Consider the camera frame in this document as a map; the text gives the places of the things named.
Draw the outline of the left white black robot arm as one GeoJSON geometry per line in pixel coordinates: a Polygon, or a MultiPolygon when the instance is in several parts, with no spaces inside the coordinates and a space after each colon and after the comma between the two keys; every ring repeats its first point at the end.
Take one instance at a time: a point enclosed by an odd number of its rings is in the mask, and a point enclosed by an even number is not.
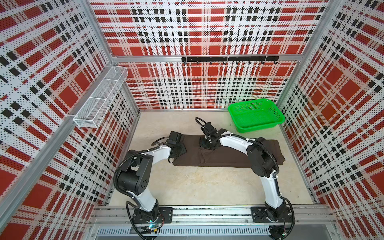
{"type": "Polygon", "coordinates": [[[147,189],[152,167],[162,160],[176,160],[187,152],[183,135],[172,131],[168,136],[157,139],[151,148],[127,152],[124,160],[117,166],[113,184],[115,190],[127,197],[128,206],[134,208],[131,219],[155,223],[161,214],[159,201],[147,189]]]}

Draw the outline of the brown trousers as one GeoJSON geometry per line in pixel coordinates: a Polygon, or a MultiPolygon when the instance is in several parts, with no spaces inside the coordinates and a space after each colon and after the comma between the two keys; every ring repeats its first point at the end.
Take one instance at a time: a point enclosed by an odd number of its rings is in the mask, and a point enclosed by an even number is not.
{"type": "Polygon", "coordinates": [[[183,135],[181,143],[186,152],[177,157],[171,155],[172,164],[178,167],[229,167],[250,168],[248,157],[230,147],[220,146],[215,150],[205,149],[200,146],[203,136],[183,135]]]}

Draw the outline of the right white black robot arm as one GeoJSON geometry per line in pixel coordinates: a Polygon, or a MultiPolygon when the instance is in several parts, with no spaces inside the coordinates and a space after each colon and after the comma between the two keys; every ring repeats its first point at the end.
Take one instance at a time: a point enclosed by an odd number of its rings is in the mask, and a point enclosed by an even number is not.
{"type": "Polygon", "coordinates": [[[273,223],[279,222],[287,213],[287,200],[281,195],[278,184],[280,168],[276,158],[259,140],[233,134],[225,129],[217,130],[210,122],[199,123],[205,135],[203,141],[207,147],[219,143],[247,155],[252,171],[260,177],[265,192],[266,218],[273,223]]]}

